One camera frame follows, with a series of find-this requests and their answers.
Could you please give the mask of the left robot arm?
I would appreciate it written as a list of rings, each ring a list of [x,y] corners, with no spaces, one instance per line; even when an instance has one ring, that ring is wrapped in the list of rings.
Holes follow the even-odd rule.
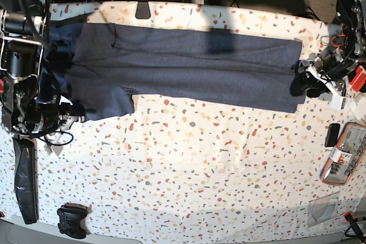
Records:
[[[295,67],[290,94],[318,98],[331,94],[331,106],[344,109],[347,91],[365,92],[365,0],[337,0],[336,19],[342,31],[325,50]]]

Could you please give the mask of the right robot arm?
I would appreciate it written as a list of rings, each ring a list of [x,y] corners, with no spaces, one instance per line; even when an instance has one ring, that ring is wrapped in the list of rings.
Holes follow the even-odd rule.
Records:
[[[17,147],[40,140],[48,153],[66,146],[81,106],[62,102],[62,89],[44,53],[50,49],[51,0],[1,0],[1,125]]]

